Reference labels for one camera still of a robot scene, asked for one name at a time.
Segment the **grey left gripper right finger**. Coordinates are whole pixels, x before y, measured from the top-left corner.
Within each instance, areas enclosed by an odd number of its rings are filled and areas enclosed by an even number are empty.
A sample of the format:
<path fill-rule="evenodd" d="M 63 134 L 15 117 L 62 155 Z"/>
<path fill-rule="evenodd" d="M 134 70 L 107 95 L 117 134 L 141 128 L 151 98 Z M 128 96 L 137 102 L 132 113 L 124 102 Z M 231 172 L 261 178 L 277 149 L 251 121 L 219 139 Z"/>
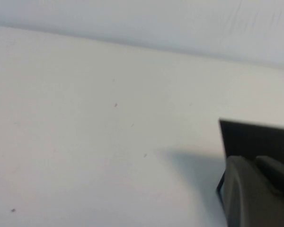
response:
<path fill-rule="evenodd" d="M 257 156 L 255 163 L 261 173 L 284 196 L 284 164 L 268 156 Z"/>

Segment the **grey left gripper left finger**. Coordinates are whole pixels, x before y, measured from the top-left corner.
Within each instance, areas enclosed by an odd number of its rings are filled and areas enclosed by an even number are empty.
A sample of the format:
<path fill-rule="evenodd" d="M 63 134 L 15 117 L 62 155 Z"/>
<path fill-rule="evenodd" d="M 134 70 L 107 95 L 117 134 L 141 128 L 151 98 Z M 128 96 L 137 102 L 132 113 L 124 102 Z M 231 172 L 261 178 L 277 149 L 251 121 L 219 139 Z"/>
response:
<path fill-rule="evenodd" d="M 227 158 L 223 204 L 230 227 L 284 227 L 284 196 L 243 157 Z"/>

